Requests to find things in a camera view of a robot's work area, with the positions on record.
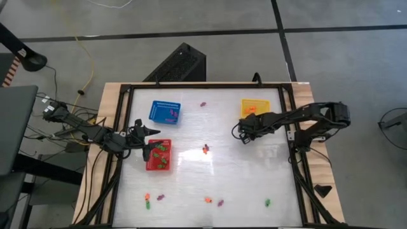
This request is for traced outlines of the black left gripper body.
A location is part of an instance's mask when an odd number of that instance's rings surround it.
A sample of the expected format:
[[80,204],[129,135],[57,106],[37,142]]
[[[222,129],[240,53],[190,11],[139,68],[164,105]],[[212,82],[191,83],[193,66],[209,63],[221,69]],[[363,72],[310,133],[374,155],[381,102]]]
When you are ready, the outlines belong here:
[[142,157],[145,162],[149,161],[150,147],[145,142],[150,130],[142,124],[141,119],[136,119],[134,126],[128,128],[128,143],[135,149],[142,149]]

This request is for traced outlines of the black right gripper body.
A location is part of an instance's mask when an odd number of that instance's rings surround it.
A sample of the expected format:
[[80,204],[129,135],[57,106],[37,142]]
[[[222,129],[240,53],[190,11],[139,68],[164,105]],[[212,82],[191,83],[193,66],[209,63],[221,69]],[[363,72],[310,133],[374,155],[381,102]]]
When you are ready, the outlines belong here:
[[247,132],[247,137],[240,137],[240,140],[243,144],[248,144],[251,141],[254,141],[256,138],[261,137],[262,129],[264,128],[260,117],[255,114],[250,114],[246,118],[243,118],[249,121],[248,128],[242,128]]

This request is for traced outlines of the red plastic basket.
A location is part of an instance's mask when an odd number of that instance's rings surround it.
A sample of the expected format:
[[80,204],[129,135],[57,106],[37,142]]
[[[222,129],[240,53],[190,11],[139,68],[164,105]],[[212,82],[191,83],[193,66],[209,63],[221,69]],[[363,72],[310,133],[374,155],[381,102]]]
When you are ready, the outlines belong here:
[[[156,141],[163,141],[161,144],[162,146],[168,148],[167,151],[162,151],[158,148],[154,148],[151,150],[149,161],[146,162],[146,170],[170,170],[171,165],[171,149],[172,149],[172,141],[170,139],[150,139],[148,142],[156,142]],[[153,156],[154,153],[159,154],[159,158],[155,158]],[[162,158],[167,159],[167,163],[162,162]],[[159,169],[158,165],[165,165],[164,169]]]

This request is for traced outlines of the blue plastic basket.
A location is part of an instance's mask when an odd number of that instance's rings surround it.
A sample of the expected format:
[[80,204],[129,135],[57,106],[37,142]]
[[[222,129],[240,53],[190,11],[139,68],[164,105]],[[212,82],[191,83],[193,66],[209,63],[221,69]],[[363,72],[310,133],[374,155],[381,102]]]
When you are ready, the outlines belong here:
[[[170,113],[171,109],[173,109],[175,113],[178,113],[180,117],[181,110],[180,103],[167,101],[153,101],[149,113],[149,119],[155,123],[175,125],[178,123],[179,117],[175,118],[174,115],[171,115]],[[175,119],[176,122],[167,122],[166,119]]]

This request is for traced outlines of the yellow plastic basket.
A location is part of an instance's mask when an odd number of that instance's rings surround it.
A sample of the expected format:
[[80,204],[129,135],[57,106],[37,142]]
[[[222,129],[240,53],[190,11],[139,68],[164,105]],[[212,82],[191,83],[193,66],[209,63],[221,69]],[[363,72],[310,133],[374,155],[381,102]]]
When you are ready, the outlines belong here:
[[242,99],[241,100],[241,118],[246,118],[247,116],[249,116],[250,114],[246,114],[245,110],[251,107],[251,106],[256,106],[257,107],[257,111],[255,113],[255,115],[261,115],[263,113],[268,113],[271,111],[271,105],[270,105],[270,101],[268,100],[264,100],[264,99]]

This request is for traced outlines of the black computer tower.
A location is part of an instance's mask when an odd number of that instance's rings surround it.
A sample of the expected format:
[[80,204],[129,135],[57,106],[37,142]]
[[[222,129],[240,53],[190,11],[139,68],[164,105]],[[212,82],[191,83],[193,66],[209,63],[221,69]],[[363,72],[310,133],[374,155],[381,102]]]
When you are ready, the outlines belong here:
[[207,80],[207,57],[187,43],[179,45],[144,82],[193,82]]

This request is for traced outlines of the black floor beam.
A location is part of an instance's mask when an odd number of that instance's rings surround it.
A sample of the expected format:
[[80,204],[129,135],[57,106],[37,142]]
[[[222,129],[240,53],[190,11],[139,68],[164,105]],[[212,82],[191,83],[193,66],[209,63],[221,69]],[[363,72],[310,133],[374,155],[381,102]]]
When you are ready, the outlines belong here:
[[12,172],[24,172],[51,180],[80,185],[83,175],[74,170],[66,169],[25,155],[17,155]]

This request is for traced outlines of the dark grey desk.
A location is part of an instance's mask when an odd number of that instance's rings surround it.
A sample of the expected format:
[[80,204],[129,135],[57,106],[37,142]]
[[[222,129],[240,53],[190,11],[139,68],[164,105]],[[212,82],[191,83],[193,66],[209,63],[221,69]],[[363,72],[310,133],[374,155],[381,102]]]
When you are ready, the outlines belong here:
[[13,168],[37,92],[35,85],[0,88],[0,176]]

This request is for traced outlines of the black stand base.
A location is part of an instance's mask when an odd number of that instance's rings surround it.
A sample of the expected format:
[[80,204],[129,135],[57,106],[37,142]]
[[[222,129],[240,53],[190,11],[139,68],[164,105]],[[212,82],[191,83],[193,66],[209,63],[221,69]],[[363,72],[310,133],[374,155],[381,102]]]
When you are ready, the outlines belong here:
[[29,72],[39,71],[47,64],[48,59],[19,40],[8,28],[0,22],[0,43],[13,53]]

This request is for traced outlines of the grey stand foot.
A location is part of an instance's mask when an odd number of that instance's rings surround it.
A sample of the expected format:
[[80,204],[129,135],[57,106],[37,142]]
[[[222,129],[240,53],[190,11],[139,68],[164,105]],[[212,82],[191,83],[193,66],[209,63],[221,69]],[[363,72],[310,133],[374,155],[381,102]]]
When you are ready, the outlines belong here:
[[402,128],[404,128],[405,131],[407,131],[407,113],[403,113],[388,121],[381,121],[379,123],[379,127],[384,129],[388,129],[395,126],[402,126]]

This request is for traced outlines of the orange black striped board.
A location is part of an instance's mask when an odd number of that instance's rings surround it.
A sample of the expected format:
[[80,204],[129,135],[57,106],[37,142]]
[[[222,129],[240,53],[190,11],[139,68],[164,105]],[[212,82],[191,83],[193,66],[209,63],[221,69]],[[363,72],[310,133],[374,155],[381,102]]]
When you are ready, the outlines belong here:
[[11,63],[10,68],[6,72],[5,79],[1,84],[2,87],[10,87],[11,86],[12,81],[13,81],[15,75],[16,75],[17,69],[18,69],[20,64],[21,64],[20,60],[17,57],[15,57],[13,59],[13,62]]

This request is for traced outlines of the black metal table frame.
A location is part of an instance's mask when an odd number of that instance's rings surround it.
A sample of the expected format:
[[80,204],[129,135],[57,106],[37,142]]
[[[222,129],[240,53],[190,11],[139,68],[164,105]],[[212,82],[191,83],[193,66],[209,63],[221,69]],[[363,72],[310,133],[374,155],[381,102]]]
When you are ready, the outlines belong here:
[[[154,83],[106,83],[102,93],[101,101],[97,112],[97,120],[105,120],[107,127],[121,130],[125,122],[125,111],[130,107],[129,93],[132,89],[242,89],[250,88],[260,89],[281,89],[283,97],[282,106],[286,109],[292,109],[295,106],[303,106],[314,102],[312,88],[308,82],[266,82],[259,85],[255,82],[165,82],[160,85]],[[78,202],[75,207],[72,223],[79,225],[79,221],[85,217],[88,204],[94,204],[97,197],[100,196],[108,181],[111,180],[114,170],[120,164],[109,155],[99,155],[98,148],[92,146],[89,151],[90,169],[94,172],[86,172],[83,176]],[[319,200],[326,210],[338,221],[344,222],[343,209],[337,192],[333,171],[326,165],[317,161],[315,155],[302,155],[300,163],[301,173],[308,176],[309,185],[314,186],[317,182],[333,187],[331,196],[320,198]]]

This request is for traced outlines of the black triangular bracket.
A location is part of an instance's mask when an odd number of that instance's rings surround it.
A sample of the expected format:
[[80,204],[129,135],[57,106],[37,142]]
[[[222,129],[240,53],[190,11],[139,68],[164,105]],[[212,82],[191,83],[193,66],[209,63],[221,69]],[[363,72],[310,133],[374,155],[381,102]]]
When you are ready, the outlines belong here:
[[329,192],[332,190],[332,186],[330,185],[320,185],[317,184],[314,186],[314,190],[319,194],[321,198],[325,198]]

